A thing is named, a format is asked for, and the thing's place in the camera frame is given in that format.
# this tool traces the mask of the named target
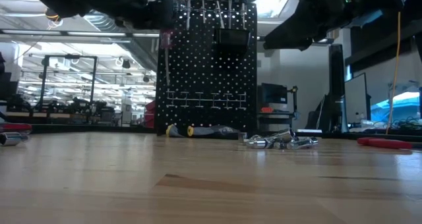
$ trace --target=table surface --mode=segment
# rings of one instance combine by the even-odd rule
[[[420,223],[422,154],[321,140],[250,150],[153,134],[0,148],[2,223]]]

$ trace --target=wooden table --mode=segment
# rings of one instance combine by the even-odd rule
[[[1,223],[420,223],[422,154],[322,140],[250,150],[151,134],[0,148]]]

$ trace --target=red tool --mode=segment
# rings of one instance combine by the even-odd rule
[[[363,146],[372,146],[376,148],[390,148],[390,149],[421,149],[421,143],[403,142],[399,140],[389,140],[383,138],[359,138],[358,144]]]

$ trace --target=tool holder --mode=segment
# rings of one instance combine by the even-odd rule
[[[175,12],[172,48],[169,50],[167,85],[164,49],[158,55],[155,129],[164,134],[168,125],[225,125],[256,130],[256,5],[247,4],[246,30],[250,32],[245,53],[216,49],[214,32],[221,28],[215,1],[191,0],[190,28],[187,9]],[[234,1],[231,29],[243,30],[241,3]],[[220,1],[223,22],[228,26],[228,3]]]

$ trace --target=ceiling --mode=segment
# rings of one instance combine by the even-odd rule
[[[265,36],[277,25],[290,17],[297,6],[297,0],[257,0],[259,11],[258,35]],[[54,24],[45,15],[45,5],[38,0],[0,0],[0,29],[54,30],[85,32],[128,32],[116,28],[105,15],[95,14],[85,17],[74,16]],[[20,90],[32,102],[39,97],[41,60],[44,55],[77,54],[98,56],[98,75],[94,99],[116,104],[122,95],[130,94],[134,109],[142,109],[145,103],[154,99],[156,67],[158,58],[158,38],[110,39],[99,37],[57,37],[0,35],[0,42],[18,43],[25,53],[22,62]],[[131,62],[130,69],[122,71],[122,59]],[[52,58],[47,73],[47,98],[70,101],[73,97],[88,99],[90,95],[90,72],[93,61],[78,61]]]

